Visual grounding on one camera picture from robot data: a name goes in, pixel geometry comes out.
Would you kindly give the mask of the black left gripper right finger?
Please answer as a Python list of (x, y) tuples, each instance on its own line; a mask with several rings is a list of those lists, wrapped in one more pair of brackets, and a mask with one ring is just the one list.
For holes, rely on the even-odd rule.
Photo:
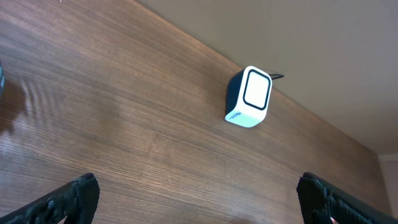
[(396, 218), (311, 172), (301, 176), (297, 193), (304, 224), (397, 224)]

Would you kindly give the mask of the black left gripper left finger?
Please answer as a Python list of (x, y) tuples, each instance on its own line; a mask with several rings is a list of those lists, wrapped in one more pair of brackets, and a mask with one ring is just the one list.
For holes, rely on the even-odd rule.
[(96, 177), (86, 173), (3, 217), (1, 223), (90, 224), (98, 207), (100, 188)]

